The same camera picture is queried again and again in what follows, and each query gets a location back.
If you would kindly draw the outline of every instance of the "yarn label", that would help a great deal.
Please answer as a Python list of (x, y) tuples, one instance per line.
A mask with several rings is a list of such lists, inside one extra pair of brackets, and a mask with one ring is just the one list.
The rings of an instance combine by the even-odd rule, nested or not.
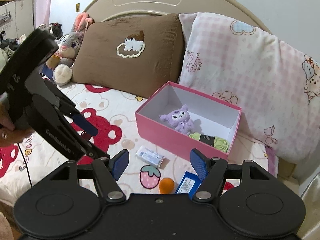
[(199, 141), (203, 142), (205, 144), (208, 144), (210, 146), (213, 146), (214, 145), (214, 136), (201, 134)]
[(184, 178), (179, 190), (177, 193), (189, 193), (190, 190), (192, 189), (193, 185), (196, 183), (195, 180), (190, 179), (190, 178)]

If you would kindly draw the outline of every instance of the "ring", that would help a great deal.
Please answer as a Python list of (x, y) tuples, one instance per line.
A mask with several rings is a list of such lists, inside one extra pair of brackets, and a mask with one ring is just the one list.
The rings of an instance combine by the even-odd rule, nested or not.
[(1, 136), (2, 136), (2, 138), (3, 138), (4, 140), (6, 140), (6, 139), (8, 138), (7, 134), (6, 134), (6, 133), (4, 133), (4, 132), (2, 133), (2, 135), (1, 135)]

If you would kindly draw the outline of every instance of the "black plush toy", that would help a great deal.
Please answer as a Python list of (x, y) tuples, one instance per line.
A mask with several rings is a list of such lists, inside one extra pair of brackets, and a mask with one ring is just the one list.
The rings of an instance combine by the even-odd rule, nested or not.
[(50, 23), (48, 31), (55, 36), (56, 40), (60, 39), (63, 35), (62, 29), (61, 29), (62, 24), (60, 23)]

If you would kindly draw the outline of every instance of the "metal screw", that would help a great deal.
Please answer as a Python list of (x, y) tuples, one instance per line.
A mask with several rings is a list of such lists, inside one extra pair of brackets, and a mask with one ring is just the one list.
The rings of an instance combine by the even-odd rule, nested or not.
[(157, 199), (156, 199), (156, 203), (163, 203), (163, 199), (157, 198)]
[(120, 191), (111, 191), (108, 193), (108, 198), (110, 199), (120, 199), (123, 197), (123, 193)]
[(208, 199), (211, 198), (211, 193), (208, 191), (199, 191), (196, 193), (198, 199)]

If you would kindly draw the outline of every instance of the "brown pillow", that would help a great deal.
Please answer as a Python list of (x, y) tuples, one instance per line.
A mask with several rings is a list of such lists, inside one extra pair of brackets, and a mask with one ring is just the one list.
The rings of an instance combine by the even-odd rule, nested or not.
[(183, 54), (177, 14), (94, 23), (84, 35), (72, 80), (149, 98), (166, 82), (177, 82)]

